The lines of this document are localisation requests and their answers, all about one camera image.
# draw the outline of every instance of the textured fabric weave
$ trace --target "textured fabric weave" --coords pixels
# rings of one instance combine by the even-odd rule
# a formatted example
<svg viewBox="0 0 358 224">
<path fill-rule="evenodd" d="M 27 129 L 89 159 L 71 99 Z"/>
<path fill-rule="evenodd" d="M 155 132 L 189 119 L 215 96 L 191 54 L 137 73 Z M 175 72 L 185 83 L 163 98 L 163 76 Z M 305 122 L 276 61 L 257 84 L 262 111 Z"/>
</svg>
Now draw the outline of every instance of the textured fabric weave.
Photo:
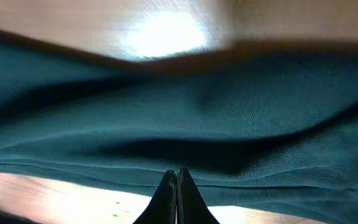
<svg viewBox="0 0 358 224">
<path fill-rule="evenodd" d="M 182 77 L 0 43 L 0 172 L 358 223 L 358 55 L 283 52 Z"/>
</svg>

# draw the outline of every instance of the dark green cloth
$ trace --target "dark green cloth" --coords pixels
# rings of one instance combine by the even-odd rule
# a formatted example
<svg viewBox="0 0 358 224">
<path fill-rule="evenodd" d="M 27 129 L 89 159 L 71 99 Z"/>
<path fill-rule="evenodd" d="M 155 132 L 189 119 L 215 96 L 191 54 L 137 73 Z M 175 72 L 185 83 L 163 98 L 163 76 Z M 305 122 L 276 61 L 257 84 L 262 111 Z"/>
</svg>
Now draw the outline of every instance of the dark green cloth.
<svg viewBox="0 0 358 224">
<path fill-rule="evenodd" d="M 358 55 L 153 76 L 0 42 L 0 172 L 358 223 Z"/>
</svg>

